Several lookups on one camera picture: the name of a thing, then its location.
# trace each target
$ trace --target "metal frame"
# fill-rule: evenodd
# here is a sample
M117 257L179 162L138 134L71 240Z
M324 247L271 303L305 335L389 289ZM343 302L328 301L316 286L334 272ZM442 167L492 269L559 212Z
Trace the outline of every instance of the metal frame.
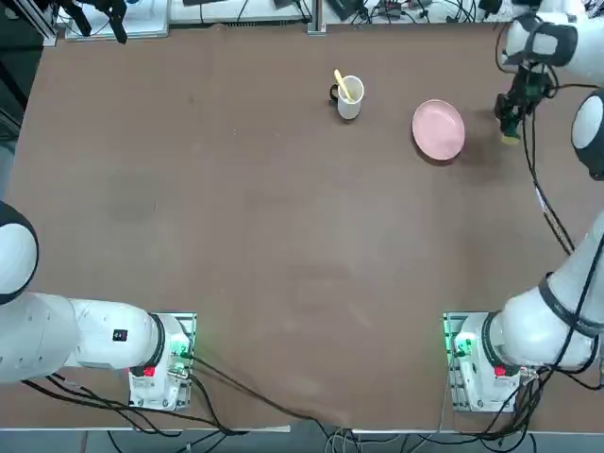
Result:
M327 26L323 20L323 0L312 0L312 18L307 25L307 33L311 36L327 34Z
M443 328L445 331L445 350L446 361L448 363L449 387L451 389L451 401L453 411L468 412L471 411L468 403L467 393L463 385L460 366L455 355L455 337L461 331L463 321L468 315L468 311L448 311L443 314ZM512 412L515 404L508 404L502 412Z
M44 46L57 43L57 30L55 29L54 5L51 4L46 11L38 8L34 0L13 0L15 6L21 10L29 23L42 35Z

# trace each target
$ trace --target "cup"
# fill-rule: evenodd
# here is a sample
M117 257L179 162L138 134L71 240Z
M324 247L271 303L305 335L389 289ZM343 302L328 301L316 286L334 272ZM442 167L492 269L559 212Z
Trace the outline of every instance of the cup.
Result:
M337 107L340 116L346 121L350 121L354 120L361 111L361 101L365 97L365 87L361 80L353 75L344 77L344 84L348 88L348 92L350 92L352 102L346 98L342 88L337 83L331 86L329 97L331 98L331 105Z

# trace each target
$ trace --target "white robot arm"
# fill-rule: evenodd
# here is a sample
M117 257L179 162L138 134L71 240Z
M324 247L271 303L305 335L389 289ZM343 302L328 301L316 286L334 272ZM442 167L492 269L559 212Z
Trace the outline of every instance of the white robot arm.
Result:
M0 202L0 383L47 376L63 366L128 369L130 400L137 406L188 405L190 364L180 354L193 352L192 338L175 316L29 293L38 261L33 226Z
M563 68L601 87L604 86L603 39L604 17L589 18L580 0L544 0L539 12L522 14L513 21L504 50L504 65L533 72L540 71L543 65ZM512 104L515 107L523 104L522 90L513 94L516 98ZM596 90L580 105L571 133L577 157L596 180L604 179L603 119L604 91ZM508 131L513 134L510 129L515 126L517 123L508 126ZM502 131L507 135L503 124Z
M541 101L544 65L604 84L603 40L604 19L589 19L580 1L551 0L538 13L519 16L504 52L504 64L518 72L495 107L504 135L512 135ZM579 107L571 135L579 160L597 180L604 179L603 117L604 91L596 90ZM454 347L471 411L501 410L520 385L522 368L559 360L571 326L575 330L558 365L577 368L592 357L604 332L604 263L596 267L576 325L575 311L603 234L604 212L558 271L508 300L502 311L467 316Z
M583 285L604 235L604 212L556 272L509 299L502 311L467 316L454 343L471 411L494 411L520 385L524 367L555 363ZM592 356L604 332L604 262L596 267L579 321L559 366L577 368Z

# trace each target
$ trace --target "table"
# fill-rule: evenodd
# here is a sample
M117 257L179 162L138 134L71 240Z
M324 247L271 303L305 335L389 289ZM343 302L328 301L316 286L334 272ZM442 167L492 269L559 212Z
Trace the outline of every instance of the table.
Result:
M339 426L434 430L443 312L499 309L563 260L521 149L499 141L493 105L511 77L494 45L488 25L321 39L218 26L44 50L8 189L42 244L32 289L195 310L196 353L281 404ZM354 124L327 104L334 67L364 82ZM537 124L541 182L576 239L602 209L569 142L586 95L562 91ZM429 98L466 124L446 167L410 140ZM124 374L70 376L127 395ZM206 382L229 426L289 421ZM122 426L22 385L0 397L3 427ZM603 402L553 379L531 428L604 431ZM489 419L447 405L444 428Z

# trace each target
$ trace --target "cable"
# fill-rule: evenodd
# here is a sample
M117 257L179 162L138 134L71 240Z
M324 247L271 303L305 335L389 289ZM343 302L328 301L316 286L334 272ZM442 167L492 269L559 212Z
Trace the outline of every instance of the cable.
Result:
M94 36L94 35L98 35L101 31L103 31L107 25L109 25L109 19L107 19L107 21L105 22L105 24L103 26L101 26L98 30L96 30L94 33L91 33L88 36L84 36L82 35L80 32L75 31L74 29L72 29L69 24L67 24L65 21L69 20L63 16L61 16L60 14L57 15L57 17L59 17L60 21L63 22L63 25L65 25L67 28L69 28L70 30L72 30L72 33L75 33L77 36L80 36L82 38L89 38L90 36Z
M243 11L245 10L245 7L247 6L247 3L248 3L248 2L249 2L249 0L245 0L245 1L243 2L243 6L242 6L242 8L240 9L239 14L237 15L237 21L236 21L236 24L238 24L238 23L239 23L239 20L242 18Z
M54 374L53 375L56 378L61 379L62 381L65 381L65 377L59 375L59 374ZM91 399L93 401L97 401L97 402L101 402L103 404L105 404L108 408L112 408L118 415L120 415L122 418L124 418L127 422L129 422L130 424L132 424L132 426L136 429L138 429L140 432L143 432L145 434L159 434L162 437L178 437L182 434L182 432L179 433L167 433L165 431L162 431L161 429L157 428L153 423L151 423L151 421L144 416L142 413L139 412L138 409L135 408L131 408L126 404L121 403L120 401L116 401L113 399L105 399L105 398L101 398L100 396L98 396L97 394L95 394L93 391L91 391L90 389L87 389L86 387L79 387L80 389L82 389L84 392L86 392L86 394L83 394L81 392L76 392L74 390L68 389L65 386L63 386L62 384L56 382L52 377L48 376L46 377L46 379L48 381L50 381L53 385L55 385L56 387L60 388L63 392L67 393L67 394L72 394L74 396L80 396L86 399ZM131 411L133 413L135 413L136 415L140 416L149 427L151 427L151 431L147 431L146 429L142 428L140 425L138 425L137 423L135 423L129 416L125 415L124 413L121 412L121 410L124 411Z
M190 444L186 444L179 450L175 451L175 453L184 453L185 451L190 451L191 447L196 446L197 444L200 444L200 443L204 442L206 439L209 439L210 437L213 437L217 434L220 434L220 431L214 431L214 432L211 432L210 434L206 434L205 436L200 437L196 441L193 441Z
M503 67L501 66L501 62L499 61L499 45L501 44L501 37L503 36L503 32L506 31L508 28L510 28L511 25L512 25L512 23L509 23L509 24L504 24L501 27L501 29L499 30L499 34L497 34L497 40L495 42L495 64L497 65L497 69L505 74L516 74L515 71L511 71L509 69L503 69Z
M407 453L414 453L415 451L419 450L422 446L424 446L424 444L426 442L432 442L435 444L441 444L437 441L433 441L432 440L432 436L434 436L435 434L438 434L439 432L441 432L441 430L443 429L443 421L445 419L445 405L446 405L446 395L448 393L448 389L449 389L449 374L448 371L446 373L446 379L445 379L445 391L443 392L443 406L441 407L441 420L438 423L438 428L436 429L436 431L430 433L428 435L428 437L424 437L421 434L417 434L422 440L419 441L416 445L414 445L412 448L410 448L410 450ZM401 446L401 453L403 451L403 448L405 447L405 444L407 443L407 439L405 439L405 441L403 441L403 445ZM460 442L460 443L456 443L456 445L459 444L469 444L469 442Z
M417 24L417 21L407 11L402 11L402 15L409 17L414 24Z
M206 448L203 453L210 453L212 450L214 450L218 445L220 445L222 442L225 441L226 439L226 435L223 435L223 437L221 437L220 439L218 439L210 448Z
M437 2L437 3L439 3L439 2L445 2L445 3L448 3L449 5L453 5L454 7L459 8L459 10L460 10L460 11L462 11L462 12L465 14L465 20L466 20L467 22L474 22L474 21L472 21L472 17L470 16L470 13L468 12L468 10L467 10L467 9L465 9L465 8L463 8L463 7L460 5L461 0L460 0L460 3L455 3L455 2L452 2L451 0L438 0L438 2Z
M298 7L298 9L300 10L300 14L302 14L302 22L304 24L307 24L308 22L310 22L310 19L306 17L306 14L304 13L304 10L302 9L302 5L300 5L300 2L296 1L294 3Z
M306 9L306 12L309 14L309 21L312 20L312 12L310 12L310 8L306 3L306 0L302 0L302 3L304 4L304 8Z
M409 440L410 434L405 435L405 439L403 439L403 443L400 445L400 453L404 453L405 446L407 445L407 441Z
M210 412L211 419L213 420L216 427L218 427L218 429L220 429L220 432L222 432L226 436L236 436L236 435L241 435L241 434L247 434L247 432L239 433L237 431L233 431L232 429L225 427L220 422L220 420L218 420L216 411L214 410L214 407L212 406L211 401L210 401L210 395L208 394L206 387L204 387L204 384L202 384L201 380L199 380L194 375L189 375L189 379L191 380L191 382L193 384L195 384L197 386L197 388L201 391L202 395L204 396L204 399L206 400L206 405L208 406L208 411Z
M41 394L45 394L46 396L50 396L53 399L57 399L59 401L65 401L65 402L69 402L69 403L75 403L79 406L86 406L88 408L95 408L95 409L100 409L103 411L114 411L114 408L110 408L107 406L101 406L99 404L94 404L88 401L82 401L79 399L74 399L74 398L70 398L69 396L64 396L62 394L57 394L55 392L52 392L44 387L42 387L41 385L36 384L35 382L32 382L30 380L22 380L21 381L24 385L26 385L27 387L30 387L31 389L35 390L36 392L39 392ZM178 412L171 412L171 411L163 411L160 409L151 409L151 408L136 408L136 411L139 412L153 412L153 413L161 413L164 415L169 415L171 417L175 417L175 418L181 418L183 420L191 420L194 422L200 422L200 423L204 423L206 425L211 425L213 427L216 428L216 426L213 424L213 422L211 422L211 420L206 420L204 418L201 417L193 417L191 415L184 415L182 413L178 413Z
M121 450L121 448L119 446L117 446L117 444L115 443L115 440L113 439L113 436L111 435L111 431L107 431L107 435L109 436L109 440L111 441L113 448L115 448L115 451L117 451L117 453L124 453Z
M280 404L276 403L272 399L269 399L266 396L264 396L262 394L259 394L258 392L256 392L256 391L250 389L249 387L243 385L241 382L238 382L234 378L232 378L229 375L227 375L226 373L220 371L218 368L216 368L215 366L211 365L210 363L204 361L203 359L199 359L197 357L192 356L191 354L186 354L186 353L185 354L181 354L180 357L183 357L185 359L192 359L192 360L196 361L197 363L205 366L206 368L210 369L211 371L213 371L214 373L216 373L221 378L224 378L224 379L232 382L237 387L239 387L240 389L242 389L244 392L248 393L251 396L256 397L257 399L259 399L260 401L262 401L264 404L272 407L273 409L276 409L276 410L278 410L280 412L283 412L286 415L290 415L291 417L299 418L300 420L315 421L317 424L321 425L314 417L311 417L309 415L305 415L305 414L302 414L302 413L298 413L296 411L292 411L290 409L287 409L287 408L281 406Z
M428 23L430 23L430 18L428 15L428 10L426 8L424 8L424 4L422 3L422 0L417 0L418 5L420 6L420 8L422 9L422 15L420 17L425 17L426 21Z
M534 156L535 155L535 149L536 149L536 143L535 143L535 113L533 112L532 115L532 144L531 144L531 153ZM530 157L529 157L529 145L528 145L528 140L527 140L527 119L526 116L523 117L522 119L522 135L523 135L523 147L524 147L524 151L525 151L525 158L527 160L527 164L528 164L528 171L530 172L530 175L532 176L532 182L533 185L535 186L535 189L537 191L537 194L539 194L539 198L540 200L543 202L543 213L544 216L547 217L547 213L549 213L551 215L551 217L553 218L553 222L547 220L547 224L550 226L552 232L554 233L554 236L556 237L556 239L558 240L558 242L561 244L564 252L566 253L566 255L569 255L575 250L575 245L573 244L572 239L570 238L570 235L568 234L568 231L566 231L566 228L564 227L564 225L562 224L560 217L558 217L558 214L556 213L556 211L552 208L551 204L549 203L549 200L547 199L547 196L545 196L545 192L543 190L543 188L541 187L541 184L539 183L539 179L537 178L537 173L535 170L535 162L531 162L530 161ZM554 227L553 223L555 222L555 224L558 226L558 228L561 231L561 234L563 235L564 239L566 240L566 244L563 244L563 240L560 237L560 235L558 234L558 231L556 230L556 228Z

